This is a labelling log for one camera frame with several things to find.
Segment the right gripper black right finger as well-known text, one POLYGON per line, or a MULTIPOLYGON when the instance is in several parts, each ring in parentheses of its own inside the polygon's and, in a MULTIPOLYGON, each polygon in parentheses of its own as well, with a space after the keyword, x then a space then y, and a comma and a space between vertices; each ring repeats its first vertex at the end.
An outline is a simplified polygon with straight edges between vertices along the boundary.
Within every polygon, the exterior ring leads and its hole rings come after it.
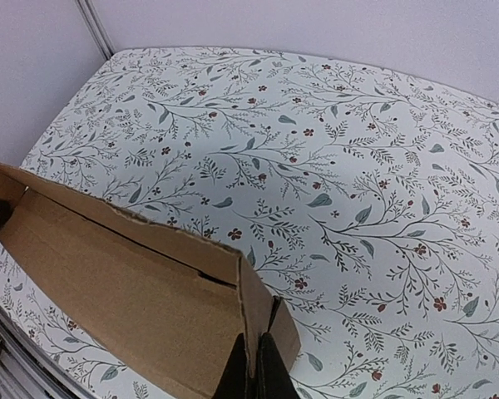
POLYGON ((256 397, 259 399, 298 399, 273 336, 266 332, 259 340, 256 397))

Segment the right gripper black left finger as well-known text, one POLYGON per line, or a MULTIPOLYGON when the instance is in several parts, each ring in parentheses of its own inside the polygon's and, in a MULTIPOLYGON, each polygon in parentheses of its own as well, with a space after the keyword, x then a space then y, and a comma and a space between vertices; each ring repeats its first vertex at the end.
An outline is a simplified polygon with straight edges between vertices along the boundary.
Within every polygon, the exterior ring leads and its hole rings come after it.
POLYGON ((229 359, 218 384, 218 399, 244 399, 249 397, 245 337, 235 339, 229 359))

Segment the brown cardboard box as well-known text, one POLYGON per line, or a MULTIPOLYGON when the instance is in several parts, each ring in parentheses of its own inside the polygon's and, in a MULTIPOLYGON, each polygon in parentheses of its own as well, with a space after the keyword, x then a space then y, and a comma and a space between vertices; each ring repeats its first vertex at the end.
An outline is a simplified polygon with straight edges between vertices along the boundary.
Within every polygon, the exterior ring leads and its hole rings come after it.
POLYGON ((237 249, 152 222, 103 199, 0 163, 13 212, 0 243, 74 322, 176 398, 218 398, 245 337, 249 397, 259 340, 270 333, 289 372, 297 328, 237 249))

